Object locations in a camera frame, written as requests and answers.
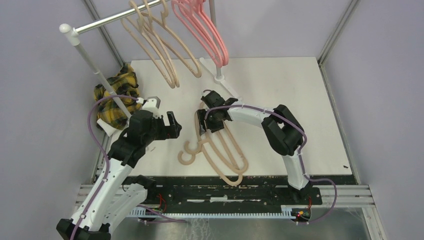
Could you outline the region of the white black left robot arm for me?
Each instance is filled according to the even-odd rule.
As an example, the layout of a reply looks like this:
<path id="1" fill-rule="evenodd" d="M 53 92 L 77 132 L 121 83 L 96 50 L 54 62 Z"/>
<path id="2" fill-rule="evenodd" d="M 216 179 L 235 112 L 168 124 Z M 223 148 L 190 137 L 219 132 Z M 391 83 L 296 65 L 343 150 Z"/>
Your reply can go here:
<path id="1" fill-rule="evenodd" d="M 115 229 L 137 205 L 157 198 L 155 181 L 139 175 L 127 192 L 113 200 L 117 191 L 145 155 L 153 141 L 176 139 L 182 126 L 172 111 L 164 117 L 150 110 L 137 110 L 105 155 L 105 166 L 84 202 L 69 218 L 62 218 L 56 229 L 64 240 L 109 240 Z"/>

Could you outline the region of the beige plastic hanger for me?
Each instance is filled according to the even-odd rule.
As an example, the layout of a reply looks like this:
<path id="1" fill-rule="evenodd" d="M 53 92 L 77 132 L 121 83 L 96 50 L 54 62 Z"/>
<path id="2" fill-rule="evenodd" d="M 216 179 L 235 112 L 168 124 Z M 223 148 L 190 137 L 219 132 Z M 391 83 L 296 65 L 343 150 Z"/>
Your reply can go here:
<path id="1" fill-rule="evenodd" d="M 147 6 L 146 11 L 141 11 L 134 0 L 130 0 L 128 4 L 131 9 L 135 10 L 136 18 L 124 17 L 120 19 L 121 25 L 147 54 L 169 87 L 172 89 L 178 88 L 180 82 L 177 78 L 175 66 L 164 42 L 154 29 L 154 20 L 150 8 Z"/>
<path id="2" fill-rule="evenodd" d="M 195 112 L 194 129 L 197 142 L 195 144 L 195 148 L 190 148 L 190 142 L 188 140 L 184 143 L 182 150 L 184 152 L 184 160 L 187 161 L 191 158 L 189 154 L 198 155 L 201 153 L 202 147 L 204 147 L 206 150 L 206 146 L 209 146 L 213 150 L 213 153 L 218 157 L 218 159 L 221 160 L 221 162 L 226 167 L 228 167 L 234 174 L 244 174 L 248 170 L 249 162 L 226 124 L 224 124 L 224 129 L 222 131 L 227 136 L 230 143 L 227 143 L 221 131 L 217 131 L 214 133 L 207 131 L 206 133 L 201 134 L 199 133 L 199 126 L 200 125 L 198 123 L 198 113 Z M 241 158 L 242 166 L 238 165 L 230 147 L 233 147 L 238 156 Z"/>
<path id="3" fill-rule="evenodd" d="M 165 52 L 165 55 L 167 59 L 170 61 L 171 57 L 167 50 L 165 50 L 165 47 L 167 47 L 185 66 L 186 68 L 192 73 L 192 75 L 196 78 L 200 78 L 202 76 L 202 70 L 200 67 L 200 64 L 198 60 L 194 57 L 193 53 L 190 51 L 188 46 L 183 42 L 183 40 L 168 26 L 167 24 L 167 17 L 170 15 L 168 4 L 165 0 L 160 0 L 159 5 L 162 5 L 163 10 L 160 11 L 160 18 L 161 20 L 154 17 L 152 14 L 151 8 L 149 6 L 149 3 L 147 0 L 144 0 L 144 5 L 147 10 L 147 28 L 148 31 L 153 33 L 155 37 L 158 37 L 158 41 L 160 41 L 161 47 Z M 183 56 L 177 52 L 177 50 L 169 45 L 165 40 L 160 38 L 160 36 L 156 33 L 154 30 L 154 24 L 153 22 L 156 22 L 158 25 L 160 25 L 166 32 L 168 32 L 175 41 L 182 47 L 182 49 L 187 53 L 188 57 L 191 59 L 192 63 L 194 64 L 194 67 L 190 66 L 189 63 L 183 58 Z"/>
<path id="4" fill-rule="evenodd" d="M 204 147 L 201 148 L 200 151 L 204 157 L 206 158 L 207 162 L 209 163 L 209 165 L 212 167 L 212 169 L 215 171 L 216 174 L 218 174 L 218 176 L 229 186 L 235 187 L 238 186 L 242 183 L 243 180 L 243 173 L 237 173 L 237 180 L 230 180 L 220 169 L 219 167 L 215 164 L 215 162 L 212 160 L 211 156 L 208 154 L 208 152 L 206 151 L 206 149 Z M 197 153 L 191 154 L 190 155 L 190 159 L 189 160 L 184 160 L 183 159 L 183 154 L 184 152 L 181 150 L 178 154 L 177 154 L 177 159 L 179 161 L 180 164 L 184 165 L 184 166 L 189 166 L 191 164 L 193 164 L 196 160 L 196 156 Z"/>

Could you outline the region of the beige plastic hanger bottom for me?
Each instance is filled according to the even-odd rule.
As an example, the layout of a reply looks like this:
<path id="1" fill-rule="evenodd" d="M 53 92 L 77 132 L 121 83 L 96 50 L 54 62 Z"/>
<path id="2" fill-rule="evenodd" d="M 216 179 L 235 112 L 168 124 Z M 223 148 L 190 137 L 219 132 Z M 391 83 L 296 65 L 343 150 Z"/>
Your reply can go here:
<path id="1" fill-rule="evenodd" d="M 218 176 L 229 186 L 235 187 L 238 186 L 242 183 L 243 180 L 243 173 L 237 173 L 237 180 L 230 180 L 220 169 L 219 167 L 215 164 L 215 162 L 212 160 L 211 156 L 208 154 L 208 152 L 206 151 L 206 149 L 204 147 L 201 148 L 200 151 L 204 157 L 206 158 L 207 162 L 209 163 L 209 165 L 212 167 L 212 169 L 215 171 L 216 174 L 218 174 Z M 190 155 L 190 159 L 189 160 L 184 160 L 183 159 L 183 154 L 184 152 L 181 150 L 178 154 L 177 154 L 177 159 L 179 161 L 180 164 L 184 165 L 184 166 L 189 166 L 191 164 L 193 164 L 196 160 L 196 156 L 197 153 L 191 154 Z"/>

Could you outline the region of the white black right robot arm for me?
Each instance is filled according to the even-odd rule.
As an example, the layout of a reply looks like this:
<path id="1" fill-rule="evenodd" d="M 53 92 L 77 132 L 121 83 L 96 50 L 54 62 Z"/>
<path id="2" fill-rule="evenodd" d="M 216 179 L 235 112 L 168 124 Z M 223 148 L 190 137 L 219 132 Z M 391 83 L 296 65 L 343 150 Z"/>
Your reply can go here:
<path id="1" fill-rule="evenodd" d="M 199 109 L 199 134 L 224 129 L 226 121 L 241 122 L 261 128 L 270 147 L 282 156 L 288 175 L 289 199 L 302 204 L 309 198 L 306 188 L 309 175 L 305 171 L 300 152 L 307 141 L 301 124 L 285 105 L 273 109 L 251 106 L 237 98 L 224 99 L 214 90 L 204 90 L 201 101 L 206 108 Z"/>

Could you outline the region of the beige plastic hanger top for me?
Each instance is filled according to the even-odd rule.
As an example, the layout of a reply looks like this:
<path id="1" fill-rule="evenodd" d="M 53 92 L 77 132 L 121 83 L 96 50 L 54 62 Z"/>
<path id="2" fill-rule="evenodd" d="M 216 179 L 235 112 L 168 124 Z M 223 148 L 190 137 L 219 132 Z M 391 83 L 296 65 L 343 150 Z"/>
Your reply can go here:
<path id="1" fill-rule="evenodd" d="M 144 5 L 147 10 L 147 28 L 148 31 L 153 33 L 155 37 L 158 37 L 158 41 L 160 41 L 161 47 L 165 52 L 165 55 L 167 59 L 170 61 L 171 57 L 167 50 L 165 50 L 165 47 L 167 47 L 185 66 L 186 68 L 192 73 L 192 75 L 196 78 L 200 78 L 202 76 L 202 70 L 200 67 L 200 64 L 198 60 L 194 57 L 193 53 L 190 51 L 188 46 L 183 42 L 183 40 L 168 26 L 167 24 L 167 17 L 170 15 L 168 4 L 165 0 L 160 0 L 159 5 L 162 5 L 163 10 L 160 11 L 160 18 L 161 20 L 154 17 L 152 14 L 151 8 L 149 6 L 149 3 L 147 0 L 144 0 Z M 189 63 L 183 58 L 183 56 L 177 52 L 177 50 L 169 45 L 165 40 L 160 38 L 160 36 L 156 33 L 154 30 L 154 24 L 153 22 L 156 22 L 158 25 L 160 25 L 166 32 L 168 32 L 175 41 L 182 47 L 182 49 L 187 53 L 188 57 L 191 59 L 192 63 L 194 64 L 194 67 L 190 66 Z"/>

